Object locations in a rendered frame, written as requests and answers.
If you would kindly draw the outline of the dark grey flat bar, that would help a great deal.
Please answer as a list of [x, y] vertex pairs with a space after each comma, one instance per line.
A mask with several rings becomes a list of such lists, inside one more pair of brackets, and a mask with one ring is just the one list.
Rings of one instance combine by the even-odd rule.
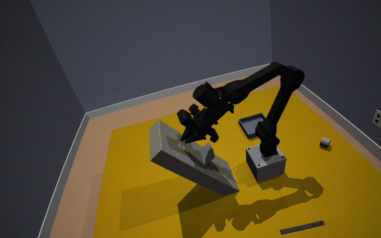
[[286, 229], [280, 230], [280, 232], [281, 232], [281, 234], [285, 234], [285, 233], [289, 233], [289, 232], [304, 230], [304, 229], [307, 229], [307, 228], [317, 227], [319, 225], [324, 225], [324, 221], [322, 220], [322, 221], [313, 222], [313, 223], [310, 223], [310, 224], [295, 226], [295, 227], [292, 227], [292, 228], [286, 228]]

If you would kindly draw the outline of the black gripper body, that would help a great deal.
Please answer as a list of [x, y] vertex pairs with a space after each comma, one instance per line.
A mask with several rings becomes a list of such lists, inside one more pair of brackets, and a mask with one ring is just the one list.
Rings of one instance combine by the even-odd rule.
[[218, 119], [214, 117], [208, 108], [203, 108], [203, 112], [196, 117], [195, 120], [192, 119], [191, 114], [184, 109], [181, 109], [177, 112], [180, 123], [191, 129], [199, 129], [201, 135], [206, 136], [207, 134], [211, 136], [210, 141], [216, 143], [219, 140], [219, 136], [214, 128], [211, 126], [213, 124], [218, 124]]

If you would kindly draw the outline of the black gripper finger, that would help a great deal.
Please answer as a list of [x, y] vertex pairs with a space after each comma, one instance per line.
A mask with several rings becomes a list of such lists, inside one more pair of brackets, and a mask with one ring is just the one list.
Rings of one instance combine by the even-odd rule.
[[191, 137], [194, 134], [195, 134], [195, 131], [193, 131], [193, 130], [191, 130], [191, 129], [186, 127], [185, 131], [184, 131], [184, 133], [183, 133], [183, 135], [181, 137], [181, 142], [186, 140], [187, 138]]
[[185, 144], [195, 142], [195, 141], [199, 141], [199, 140], [206, 140], [206, 137], [201, 135], [199, 129], [196, 129], [195, 134], [192, 135], [191, 137], [187, 138], [185, 141]]

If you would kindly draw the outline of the beige flat panel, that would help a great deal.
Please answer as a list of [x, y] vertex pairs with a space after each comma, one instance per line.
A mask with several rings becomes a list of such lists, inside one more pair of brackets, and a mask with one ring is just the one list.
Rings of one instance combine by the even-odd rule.
[[[212, 170], [209, 169], [203, 163], [200, 152], [203, 147], [196, 142], [181, 142], [182, 135], [158, 119], [149, 129], [150, 161], [220, 195], [240, 191], [228, 162], [214, 154], [210, 162]], [[180, 141], [185, 150], [182, 151], [176, 141]]]

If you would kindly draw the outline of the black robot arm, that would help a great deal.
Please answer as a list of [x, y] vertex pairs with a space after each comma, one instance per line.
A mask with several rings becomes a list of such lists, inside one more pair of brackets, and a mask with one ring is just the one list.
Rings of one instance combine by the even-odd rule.
[[[225, 86], [213, 88], [208, 82], [200, 85], [193, 92], [193, 98], [208, 107], [211, 114], [220, 119], [227, 111], [234, 113], [234, 105], [241, 103], [251, 91], [269, 80], [281, 75], [281, 87], [273, 105], [262, 122], [255, 128], [257, 137], [261, 140], [260, 152], [263, 156], [277, 155], [277, 145], [280, 140], [276, 137], [277, 123], [285, 109], [292, 92], [299, 88], [304, 80], [304, 72], [291, 65], [284, 66], [272, 62], [267, 67], [255, 72], [242, 80], [235, 80]], [[221, 98], [221, 99], [220, 99]], [[230, 102], [230, 103], [228, 103]]]

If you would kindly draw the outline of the grey cylinder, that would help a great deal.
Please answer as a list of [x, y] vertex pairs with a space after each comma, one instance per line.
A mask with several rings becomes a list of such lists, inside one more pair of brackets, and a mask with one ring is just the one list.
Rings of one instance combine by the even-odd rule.
[[328, 146], [330, 144], [330, 141], [331, 141], [330, 139], [322, 137], [320, 145], [323, 146], [323, 147], [328, 148]]
[[176, 144], [182, 151], [185, 150], [184, 145], [180, 141], [176, 141]]

